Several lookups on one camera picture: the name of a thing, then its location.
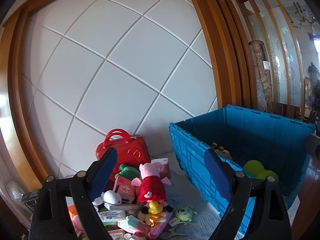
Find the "yellow duck plush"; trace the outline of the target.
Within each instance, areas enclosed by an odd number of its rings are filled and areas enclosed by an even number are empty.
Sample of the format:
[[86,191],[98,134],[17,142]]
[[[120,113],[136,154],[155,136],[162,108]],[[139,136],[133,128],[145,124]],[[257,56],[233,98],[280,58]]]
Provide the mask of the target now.
[[159,202],[149,202],[139,211],[137,218],[148,226],[156,226],[167,220],[167,212]]

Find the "green frog plush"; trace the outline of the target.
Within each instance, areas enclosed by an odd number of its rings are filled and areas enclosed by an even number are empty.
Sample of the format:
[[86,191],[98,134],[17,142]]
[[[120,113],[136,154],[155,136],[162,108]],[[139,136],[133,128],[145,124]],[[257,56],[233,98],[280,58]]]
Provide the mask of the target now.
[[126,178],[128,180],[133,180],[140,177],[140,171],[134,167],[128,166],[126,164],[121,164],[119,167],[120,172],[115,175],[117,179],[119,176]]

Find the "pink wipes pack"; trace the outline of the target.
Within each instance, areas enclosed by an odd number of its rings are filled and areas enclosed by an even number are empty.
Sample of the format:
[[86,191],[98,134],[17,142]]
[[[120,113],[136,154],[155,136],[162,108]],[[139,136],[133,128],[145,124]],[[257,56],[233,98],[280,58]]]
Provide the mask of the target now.
[[149,239],[156,239],[163,232],[171,216],[172,212],[148,213],[145,219],[147,224],[146,232],[142,233],[142,235]]

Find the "brown plush in crate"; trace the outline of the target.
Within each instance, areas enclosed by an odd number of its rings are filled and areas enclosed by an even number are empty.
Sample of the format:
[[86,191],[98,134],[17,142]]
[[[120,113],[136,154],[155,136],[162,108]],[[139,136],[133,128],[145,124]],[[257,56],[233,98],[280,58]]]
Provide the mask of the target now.
[[224,147],[219,146],[217,143],[212,142],[211,148],[220,156],[228,160],[233,160],[231,154],[228,150],[224,149]]

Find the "red toy suitcase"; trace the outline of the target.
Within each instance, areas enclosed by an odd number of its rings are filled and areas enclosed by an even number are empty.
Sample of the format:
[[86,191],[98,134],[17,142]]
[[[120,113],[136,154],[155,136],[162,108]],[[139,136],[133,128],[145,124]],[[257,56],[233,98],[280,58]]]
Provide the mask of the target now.
[[130,135],[120,128],[110,130],[105,140],[97,146],[96,158],[99,160],[109,147],[116,149],[118,155],[117,164],[110,176],[112,181],[115,181],[121,164],[138,169],[140,164],[151,162],[145,140],[138,134]]

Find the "white wet wipes pack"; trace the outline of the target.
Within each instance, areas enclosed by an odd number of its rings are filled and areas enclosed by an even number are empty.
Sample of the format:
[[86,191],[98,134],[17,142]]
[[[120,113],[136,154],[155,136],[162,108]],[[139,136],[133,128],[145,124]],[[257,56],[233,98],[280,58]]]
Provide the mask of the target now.
[[118,222],[121,220],[125,220],[126,212],[123,210],[103,211],[99,213],[99,217],[102,222]]

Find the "green one-eyed monster plush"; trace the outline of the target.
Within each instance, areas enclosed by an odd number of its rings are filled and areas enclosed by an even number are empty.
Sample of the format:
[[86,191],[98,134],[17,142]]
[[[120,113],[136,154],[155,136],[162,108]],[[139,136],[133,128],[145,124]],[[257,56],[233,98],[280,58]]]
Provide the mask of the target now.
[[175,212],[175,217],[178,220],[178,224],[195,224],[193,222],[193,217],[197,215],[197,212],[190,205],[185,207],[180,207]]

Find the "rolled patterned carpet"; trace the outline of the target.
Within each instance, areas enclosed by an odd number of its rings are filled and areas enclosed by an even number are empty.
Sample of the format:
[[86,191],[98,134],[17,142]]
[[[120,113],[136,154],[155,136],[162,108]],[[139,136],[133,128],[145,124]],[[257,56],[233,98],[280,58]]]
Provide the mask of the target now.
[[271,67],[267,58],[265,45],[261,40],[253,40],[249,42],[249,46],[253,56],[258,110],[272,113]]

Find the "pink white tissue box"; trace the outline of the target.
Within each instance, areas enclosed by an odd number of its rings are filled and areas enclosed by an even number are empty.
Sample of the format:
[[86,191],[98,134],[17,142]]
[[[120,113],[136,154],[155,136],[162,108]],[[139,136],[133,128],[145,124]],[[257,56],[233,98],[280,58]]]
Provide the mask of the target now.
[[122,202],[131,204],[135,200],[135,187],[131,185],[131,180],[118,176],[114,183],[113,190],[121,195]]

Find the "pink pig plush red dress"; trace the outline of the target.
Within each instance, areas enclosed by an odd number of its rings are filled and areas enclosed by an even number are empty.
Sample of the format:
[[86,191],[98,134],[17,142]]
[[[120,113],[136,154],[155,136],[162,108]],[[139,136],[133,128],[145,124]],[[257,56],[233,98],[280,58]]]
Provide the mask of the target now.
[[137,202],[158,202],[166,211],[172,212],[165,191],[165,185],[171,185],[171,181],[168,177],[161,178],[160,167],[159,162],[140,164],[140,177],[134,178],[131,185],[138,189]]

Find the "metal clamp tool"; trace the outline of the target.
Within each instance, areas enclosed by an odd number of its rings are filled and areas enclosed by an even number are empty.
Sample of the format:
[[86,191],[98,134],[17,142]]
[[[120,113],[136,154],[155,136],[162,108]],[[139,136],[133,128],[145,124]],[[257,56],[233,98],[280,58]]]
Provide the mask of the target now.
[[163,230],[162,233],[159,235],[160,239],[169,239],[173,236],[186,236],[186,234],[182,234],[182,233],[177,233],[176,230],[180,227],[181,225],[178,224],[176,226],[174,226],[173,228],[167,229],[167,230]]

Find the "pink tissue pack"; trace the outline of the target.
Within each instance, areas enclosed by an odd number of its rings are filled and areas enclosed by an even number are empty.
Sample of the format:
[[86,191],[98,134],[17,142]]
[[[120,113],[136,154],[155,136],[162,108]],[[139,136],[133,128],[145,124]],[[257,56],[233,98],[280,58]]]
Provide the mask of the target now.
[[151,163],[157,167],[161,179],[165,177],[167,177],[168,179],[171,178],[171,171],[168,158],[152,159]]

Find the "lime green toy in crate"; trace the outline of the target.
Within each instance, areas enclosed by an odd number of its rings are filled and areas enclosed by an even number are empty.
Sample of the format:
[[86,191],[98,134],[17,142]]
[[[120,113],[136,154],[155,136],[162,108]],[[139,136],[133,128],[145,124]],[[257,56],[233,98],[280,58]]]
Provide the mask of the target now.
[[275,181],[279,181],[278,175],[271,171],[266,170],[261,162],[257,160],[249,160],[243,167],[243,170],[252,175],[254,178],[264,180],[269,176],[272,176]]

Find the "white round plush toy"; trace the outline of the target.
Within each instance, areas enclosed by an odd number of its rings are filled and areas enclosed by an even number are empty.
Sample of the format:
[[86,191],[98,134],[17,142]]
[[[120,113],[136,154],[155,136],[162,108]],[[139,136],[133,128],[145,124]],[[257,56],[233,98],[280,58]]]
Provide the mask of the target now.
[[111,205],[120,205],[122,203],[122,197],[119,193],[108,190],[106,192],[102,192],[101,196],[95,198],[93,201],[93,205],[99,206],[103,203],[111,204]]

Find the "blue plastic storage crate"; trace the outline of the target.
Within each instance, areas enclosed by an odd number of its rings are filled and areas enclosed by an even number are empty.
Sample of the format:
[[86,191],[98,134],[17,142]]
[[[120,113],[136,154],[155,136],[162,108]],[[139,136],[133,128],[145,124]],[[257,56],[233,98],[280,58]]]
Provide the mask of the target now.
[[[233,105],[170,123],[169,135],[181,169],[200,191],[203,200],[222,213],[221,218],[229,201],[221,196],[204,164],[204,153],[212,142],[230,152],[233,160],[217,155],[234,171],[254,178],[243,167],[249,160],[257,160],[266,170],[275,172],[287,211],[300,190],[310,158],[319,155],[315,125]],[[254,204],[255,198],[249,198],[237,233],[242,237]]]

